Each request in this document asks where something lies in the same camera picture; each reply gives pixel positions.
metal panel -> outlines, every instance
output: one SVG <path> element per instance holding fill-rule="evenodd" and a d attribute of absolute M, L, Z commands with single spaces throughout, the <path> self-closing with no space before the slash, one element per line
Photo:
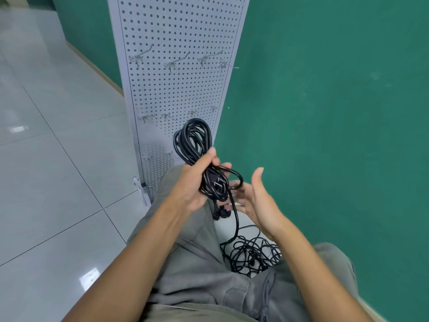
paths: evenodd
<path fill-rule="evenodd" d="M 181 162 L 174 132 L 200 117 L 216 135 L 249 0 L 108 1 L 140 180 L 153 199 Z"/>

person's left hand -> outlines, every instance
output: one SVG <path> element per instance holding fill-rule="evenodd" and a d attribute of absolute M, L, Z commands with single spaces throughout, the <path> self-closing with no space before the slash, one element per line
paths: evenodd
<path fill-rule="evenodd" d="M 216 149 L 211 147 L 207 153 L 193 165 L 185 164 L 182 173 L 174 188 L 171 190 L 169 197 L 177 205 L 181 206 L 182 210 L 187 215 L 201 208 L 207 200 L 198 189 L 201 185 L 202 173 L 212 163 L 214 166 L 219 166 L 221 161 L 216 156 Z M 223 167 L 231 168 L 231 163 L 222 164 Z"/>

forearm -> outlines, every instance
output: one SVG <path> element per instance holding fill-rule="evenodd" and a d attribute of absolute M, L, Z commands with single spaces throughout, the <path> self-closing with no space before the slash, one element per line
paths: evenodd
<path fill-rule="evenodd" d="M 305 305 L 315 322 L 372 319 L 330 272 L 300 230 L 286 217 L 276 237 Z"/>
<path fill-rule="evenodd" d="M 185 216 L 167 198 L 63 322 L 137 321 Z"/>

bundled cable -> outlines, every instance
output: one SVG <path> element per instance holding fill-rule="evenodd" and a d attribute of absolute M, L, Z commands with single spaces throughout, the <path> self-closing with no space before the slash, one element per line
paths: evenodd
<path fill-rule="evenodd" d="M 202 119 L 190 119 L 181 130 L 174 133 L 173 146 L 174 150 L 185 163 L 194 165 L 212 146 L 212 133 L 210 132 L 208 124 Z M 230 172 L 236 175 L 240 180 L 240 184 L 231 187 L 228 178 L 223 172 Z M 238 236 L 239 216 L 231 190 L 237 190 L 242 185 L 243 177 L 231 168 L 213 166 L 213 164 L 210 164 L 202 174 L 200 192 L 213 200 L 215 205 L 217 201 L 226 201 L 230 198 L 236 217 L 236 232 L 234 236 L 221 245 L 233 242 Z M 218 220 L 219 217 L 226 218 L 228 216 L 228 213 L 225 213 L 227 212 L 225 209 L 221 210 L 219 208 L 215 212 L 216 213 L 213 215 L 215 220 Z"/>
<path fill-rule="evenodd" d="M 198 118 L 190 119 L 181 130 L 174 134 L 173 146 L 185 163 L 194 165 L 212 146 L 212 133 L 208 124 Z M 240 180 L 239 185 L 231 187 L 224 172 L 236 175 Z M 232 238 L 220 244 L 223 259 L 228 260 L 231 271 L 251 277 L 252 274 L 264 271 L 277 263 L 281 254 L 277 245 L 270 244 L 260 236 L 260 231 L 256 237 L 250 240 L 238 235 L 240 229 L 256 227 L 256 225 L 239 227 L 239 216 L 231 190 L 237 190 L 242 185 L 243 177 L 238 172 L 231 168 L 210 164 L 202 175 L 199 190 L 213 200 L 215 210 L 212 216 L 214 220 L 227 218 L 231 215 L 231 211 L 226 210 L 224 206 L 219 207 L 217 201 L 227 201 L 228 198 L 231 200 L 236 219 L 236 231 Z M 233 250 L 229 255 L 226 254 L 226 246 L 236 239 L 238 241 L 233 244 Z"/>

person's right hand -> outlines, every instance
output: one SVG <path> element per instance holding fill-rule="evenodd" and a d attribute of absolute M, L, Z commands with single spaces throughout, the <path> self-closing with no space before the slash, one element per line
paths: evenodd
<path fill-rule="evenodd" d="M 276 241 L 281 226 L 286 219 L 277 207 L 274 199 L 265 190 L 262 184 L 262 172 L 260 167 L 252 175 L 252 184 L 243 183 L 238 190 L 231 193 L 236 203 L 237 211 L 245 213 L 255 225 L 272 241 Z M 237 186 L 240 181 L 231 181 L 230 186 Z M 232 210 L 231 202 L 219 203 L 225 205 L 226 210 Z"/>

